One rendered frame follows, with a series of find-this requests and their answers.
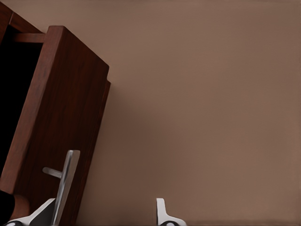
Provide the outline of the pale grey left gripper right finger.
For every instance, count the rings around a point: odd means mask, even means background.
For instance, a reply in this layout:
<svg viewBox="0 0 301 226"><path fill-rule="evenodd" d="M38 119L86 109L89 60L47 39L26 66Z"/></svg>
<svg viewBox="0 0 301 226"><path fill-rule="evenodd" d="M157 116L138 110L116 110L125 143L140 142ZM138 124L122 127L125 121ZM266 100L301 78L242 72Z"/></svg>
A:
<svg viewBox="0 0 301 226"><path fill-rule="evenodd" d="M157 226L187 226L182 219L167 214L165 200L157 198Z"/></svg>

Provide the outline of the dark wooden cabinet body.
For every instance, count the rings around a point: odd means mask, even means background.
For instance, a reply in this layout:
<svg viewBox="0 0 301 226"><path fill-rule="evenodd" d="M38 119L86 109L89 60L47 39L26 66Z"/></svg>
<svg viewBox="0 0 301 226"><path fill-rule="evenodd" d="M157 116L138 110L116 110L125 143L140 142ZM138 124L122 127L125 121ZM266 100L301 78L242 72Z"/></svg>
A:
<svg viewBox="0 0 301 226"><path fill-rule="evenodd" d="M8 28L12 28L17 33L43 34L31 23L0 2L0 45Z"/></svg>

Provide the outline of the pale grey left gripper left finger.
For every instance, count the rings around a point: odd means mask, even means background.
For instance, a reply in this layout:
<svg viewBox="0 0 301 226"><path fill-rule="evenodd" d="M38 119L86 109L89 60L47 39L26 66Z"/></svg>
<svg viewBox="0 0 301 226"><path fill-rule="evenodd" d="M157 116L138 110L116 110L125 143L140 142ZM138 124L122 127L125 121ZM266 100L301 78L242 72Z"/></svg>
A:
<svg viewBox="0 0 301 226"><path fill-rule="evenodd" d="M6 226L51 226L54 208L55 198L51 198L31 215L13 219L7 222Z"/></svg>

